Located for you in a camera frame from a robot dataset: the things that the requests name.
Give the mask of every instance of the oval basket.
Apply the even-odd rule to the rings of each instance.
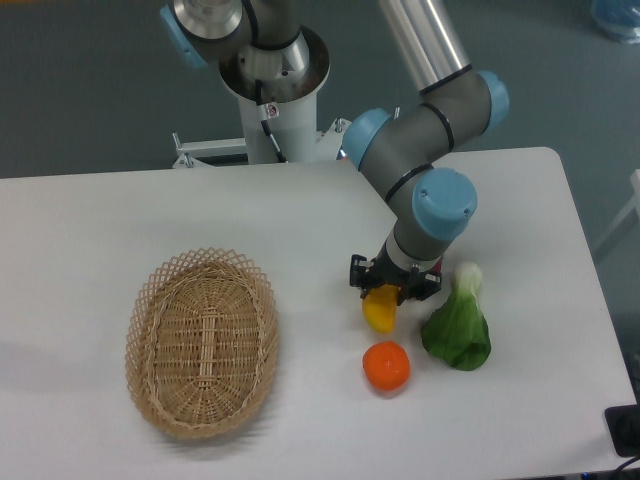
[[[164,432],[212,437],[258,411],[277,350],[266,275],[233,250],[190,251],[164,263],[140,291],[127,335],[129,392]]]

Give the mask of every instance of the orange fruit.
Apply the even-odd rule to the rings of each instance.
[[[362,368],[369,383],[385,392],[400,388],[411,375],[407,352],[392,341],[369,347],[362,357]]]

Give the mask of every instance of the yellow pepper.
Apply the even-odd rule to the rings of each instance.
[[[382,334],[393,332],[399,292],[400,288],[394,285],[383,285],[371,290],[362,300],[364,318],[376,332]]]

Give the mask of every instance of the leafy vegetable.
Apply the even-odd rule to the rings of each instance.
[[[422,327],[422,345],[457,370],[471,371],[489,358],[489,327],[478,305],[482,272],[462,263],[454,272],[451,295]]]

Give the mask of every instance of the black cable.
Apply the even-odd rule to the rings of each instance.
[[[260,80],[256,80],[256,89],[255,89],[255,97],[256,97],[256,105],[261,107],[264,105],[264,101],[262,100],[262,82]],[[280,150],[280,146],[276,141],[276,138],[273,136],[273,132],[271,132],[271,127],[269,127],[269,122],[267,120],[261,120],[260,125],[262,125],[262,131],[264,134],[271,140],[271,145],[273,145],[273,149],[276,152],[276,157],[278,158],[279,163],[287,163],[287,159]]]
[[[612,473],[611,476],[609,477],[609,480],[618,480],[620,478],[620,474],[622,473],[622,470],[624,470],[625,468],[627,468],[629,465],[631,465],[632,463],[636,463],[637,461],[640,461],[640,455],[636,455],[635,457],[633,457],[631,460],[627,460],[626,462],[624,462],[622,465],[620,465],[618,468],[616,468]]]

